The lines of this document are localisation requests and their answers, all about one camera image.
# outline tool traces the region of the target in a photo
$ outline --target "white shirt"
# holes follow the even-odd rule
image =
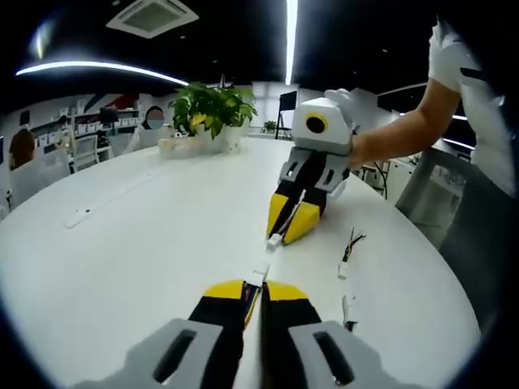
[[[499,109],[501,99],[485,81],[461,73],[461,68],[480,71],[481,67],[448,25],[434,26],[429,43],[429,78],[461,94],[468,122],[476,133],[472,162],[502,191],[515,197],[512,147]]]

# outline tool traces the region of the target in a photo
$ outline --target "person's arm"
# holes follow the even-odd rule
[[[460,94],[429,79],[419,106],[395,122],[353,137],[350,166],[387,160],[425,150],[447,130]]]
[[[135,130],[133,131],[133,135],[131,136],[130,142],[124,149],[124,152],[122,154],[127,154],[128,152],[133,152],[140,142],[140,131],[142,130],[141,126],[137,126]]]

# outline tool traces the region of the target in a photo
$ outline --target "yellow tip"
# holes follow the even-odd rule
[[[204,297],[242,298],[243,280],[232,280],[213,285],[204,293]]]
[[[303,201],[295,212],[283,242],[289,245],[296,241],[305,233],[311,231],[319,223],[319,218],[319,207]]]
[[[270,233],[272,232],[274,224],[279,218],[279,214],[281,213],[281,210],[285,206],[288,199],[288,197],[278,193],[273,194],[270,198],[270,208],[268,209],[267,235],[270,235]]]
[[[308,296],[293,285],[282,284],[281,282],[267,281],[268,295],[270,301],[280,300],[302,300]]]

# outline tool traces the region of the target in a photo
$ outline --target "white pot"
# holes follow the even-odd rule
[[[225,150],[225,129],[216,136],[215,139],[211,136],[211,130],[206,131],[204,126],[196,127],[196,138],[199,140],[200,151],[203,154],[218,154]]]
[[[240,139],[243,134],[243,127],[226,127],[225,132],[225,151],[226,152],[239,152],[240,151]]]

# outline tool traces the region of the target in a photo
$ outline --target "ceiling light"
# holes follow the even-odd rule
[[[38,58],[43,58],[43,49],[41,48],[41,35],[36,35],[36,52],[38,53]]]
[[[457,141],[455,141],[455,140],[451,140],[451,139],[446,139],[446,138],[444,138],[444,141],[447,142],[447,143],[456,144],[456,145],[458,145],[458,146],[467,147],[469,150],[475,150],[475,149],[476,149],[476,147],[469,146],[468,144],[464,144],[464,143],[461,143],[461,142],[457,142]]]
[[[46,71],[48,69],[57,69],[59,67],[102,67],[105,69],[117,69],[119,71],[130,71],[133,73],[139,73],[141,75],[149,75],[152,77],[156,77],[158,79],[165,79],[166,81],[170,81],[171,83],[178,83],[183,86],[187,86],[188,83],[186,81],[182,81],[181,79],[175,79],[173,77],[169,77],[168,75],[162,75],[161,73],[156,73],[155,71],[148,71],[146,69],[140,69],[139,67],[128,66],[128,65],[120,65],[118,63],[110,63],[110,62],[97,62],[97,61],[60,61],[60,62],[50,62],[50,63],[42,63],[40,65],[26,67],[20,71],[16,72],[16,75],[24,75],[25,73],[34,73],[36,71]]]
[[[292,84],[294,68],[295,33],[298,28],[298,0],[286,0],[286,78],[285,84]]]
[[[400,115],[400,116],[405,116],[406,113],[402,113],[402,112],[400,112],[399,115]],[[466,116],[460,116],[460,115],[453,115],[453,119],[457,119],[457,120],[467,120],[467,117],[466,117]]]

